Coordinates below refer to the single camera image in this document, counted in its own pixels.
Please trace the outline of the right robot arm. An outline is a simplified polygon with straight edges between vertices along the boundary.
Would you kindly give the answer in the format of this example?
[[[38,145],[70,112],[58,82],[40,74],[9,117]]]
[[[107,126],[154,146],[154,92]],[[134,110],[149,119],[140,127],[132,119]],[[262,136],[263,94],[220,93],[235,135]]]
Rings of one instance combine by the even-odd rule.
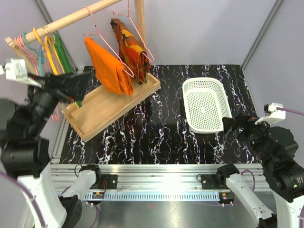
[[[216,184],[229,188],[245,207],[257,228],[302,228],[304,226],[304,169],[295,160],[298,143],[289,129],[273,126],[270,117],[257,118],[238,114],[222,119],[224,133],[237,128],[258,158],[263,176],[276,204],[270,210],[251,190],[233,164],[217,169]]]

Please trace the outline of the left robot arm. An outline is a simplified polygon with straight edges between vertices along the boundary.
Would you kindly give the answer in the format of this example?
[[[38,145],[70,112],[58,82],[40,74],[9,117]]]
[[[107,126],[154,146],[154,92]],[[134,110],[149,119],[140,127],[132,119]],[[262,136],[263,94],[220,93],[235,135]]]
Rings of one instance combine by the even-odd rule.
[[[0,101],[0,160],[2,176],[24,194],[37,228],[73,228],[82,215],[82,201],[90,188],[103,183],[97,165],[84,165],[73,184],[58,195],[51,176],[49,141],[40,136],[58,103],[84,99],[90,72],[37,76],[15,80],[28,85],[28,103]]]

